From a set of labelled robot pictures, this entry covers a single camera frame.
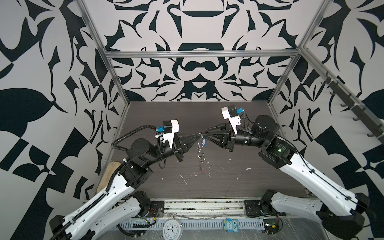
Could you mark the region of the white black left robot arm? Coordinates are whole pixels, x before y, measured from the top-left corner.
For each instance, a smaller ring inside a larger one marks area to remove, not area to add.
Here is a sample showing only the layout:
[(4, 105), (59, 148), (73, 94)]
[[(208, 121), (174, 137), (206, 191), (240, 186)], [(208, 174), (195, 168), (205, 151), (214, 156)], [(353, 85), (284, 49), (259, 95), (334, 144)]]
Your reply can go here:
[(175, 135), (164, 149), (144, 138), (135, 140), (126, 151), (127, 161), (112, 173), (105, 188), (71, 214), (51, 219), (52, 239), (94, 240), (127, 218), (144, 217), (152, 203), (138, 188), (153, 173), (150, 166), (171, 156), (182, 161), (200, 137)]

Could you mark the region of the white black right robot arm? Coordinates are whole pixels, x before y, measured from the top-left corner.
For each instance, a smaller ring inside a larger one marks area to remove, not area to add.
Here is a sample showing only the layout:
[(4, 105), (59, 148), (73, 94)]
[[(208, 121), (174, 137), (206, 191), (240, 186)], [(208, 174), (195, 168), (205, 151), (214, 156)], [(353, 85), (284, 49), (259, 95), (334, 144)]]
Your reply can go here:
[(235, 145), (259, 148), (262, 160), (291, 176), (316, 196), (316, 200), (308, 200), (267, 190), (251, 207), (248, 217), (291, 214), (322, 224), (339, 239), (351, 240), (357, 236), (365, 226), (363, 213), (370, 204), (368, 196), (346, 190), (313, 167), (293, 145), (277, 135), (280, 126), (272, 117), (258, 116), (248, 131), (238, 130), (240, 124), (240, 117), (236, 116), (230, 118), (229, 123), (205, 130), (203, 135), (230, 152)]

